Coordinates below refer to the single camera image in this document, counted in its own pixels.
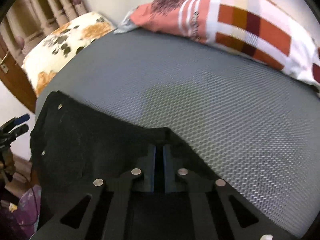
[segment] silver screw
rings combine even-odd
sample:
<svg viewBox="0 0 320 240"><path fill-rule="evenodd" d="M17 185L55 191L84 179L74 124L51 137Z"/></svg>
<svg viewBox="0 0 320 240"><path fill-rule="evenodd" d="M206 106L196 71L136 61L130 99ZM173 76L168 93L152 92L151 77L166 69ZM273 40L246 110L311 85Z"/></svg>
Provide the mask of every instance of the silver screw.
<svg viewBox="0 0 320 240"><path fill-rule="evenodd" d="M95 179L93 182L93 185L95 185L96 187L100 187L102 184L103 184L102 179Z"/></svg>
<svg viewBox="0 0 320 240"><path fill-rule="evenodd" d="M272 235L263 235L260 240L272 240L273 236Z"/></svg>
<svg viewBox="0 0 320 240"><path fill-rule="evenodd" d="M216 185L219 186L219 187L224 187L226 185L226 182L223 179L217 179L216 180Z"/></svg>
<svg viewBox="0 0 320 240"><path fill-rule="evenodd" d="M135 169L133 169L133 170L131 171L131 173L132 173L133 175L139 175L139 174L141 173L141 170L138 169L138 168L135 168Z"/></svg>
<svg viewBox="0 0 320 240"><path fill-rule="evenodd" d="M188 174L188 170L187 170L187 169L184 169L184 168L179 169L179 170L178 170L178 174L179 174L179 175L187 175L187 174Z"/></svg>

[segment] plaid pillow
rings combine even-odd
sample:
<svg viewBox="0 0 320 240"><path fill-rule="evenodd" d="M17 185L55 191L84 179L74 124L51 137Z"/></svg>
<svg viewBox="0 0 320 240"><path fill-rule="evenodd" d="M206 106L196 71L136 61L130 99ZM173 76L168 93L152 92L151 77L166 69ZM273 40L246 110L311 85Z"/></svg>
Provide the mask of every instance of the plaid pillow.
<svg viewBox="0 0 320 240"><path fill-rule="evenodd" d="M138 26L249 56L314 86L320 96L320 50L270 0L154 0L129 13L116 33Z"/></svg>

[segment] black fabric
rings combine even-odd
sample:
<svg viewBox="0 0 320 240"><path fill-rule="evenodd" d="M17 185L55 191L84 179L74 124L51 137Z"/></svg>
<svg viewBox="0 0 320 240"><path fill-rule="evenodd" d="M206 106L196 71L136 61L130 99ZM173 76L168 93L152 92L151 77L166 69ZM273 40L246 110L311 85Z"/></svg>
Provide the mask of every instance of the black fabric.
<svg viewBox="0 0 320 240"><path fill-rule="evenodd" d="M174 146L173 155L182 158L185 168L204 177L212 176L211 169L170 129L131 125L61 92L50 93L30 142L43 189L39 226L54 215L74 184L118 177L135 168L137 159L147 155L150 144L166 143Z"/></svg>

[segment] plaid blanket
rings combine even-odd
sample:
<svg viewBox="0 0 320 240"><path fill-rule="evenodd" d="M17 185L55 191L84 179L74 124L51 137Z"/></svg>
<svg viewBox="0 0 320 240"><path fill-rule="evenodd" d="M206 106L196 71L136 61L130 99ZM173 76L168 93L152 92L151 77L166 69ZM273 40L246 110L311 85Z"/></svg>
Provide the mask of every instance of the plaid blanket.
<svg viewBox="0 0 320 240"><path fill-rule="evenodd" d="M154 0L129 12L115 33L137 27L250 57L312 85L320 96L320 49L270 0Z"/></svg>

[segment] gray mesh fabric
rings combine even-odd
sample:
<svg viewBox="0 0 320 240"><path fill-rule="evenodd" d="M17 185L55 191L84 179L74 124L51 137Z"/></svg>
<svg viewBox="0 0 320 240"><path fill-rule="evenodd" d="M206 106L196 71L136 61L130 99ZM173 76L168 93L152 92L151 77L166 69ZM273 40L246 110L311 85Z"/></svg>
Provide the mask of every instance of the gray mesh fabric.
<svg viewBox="0 0 320 240"><path fill-rule="evenodd" d="M106 114L169 127L275 223L302 236L320 210L319 99L265 65L144 30L95 41L60 90Z"/></svg>

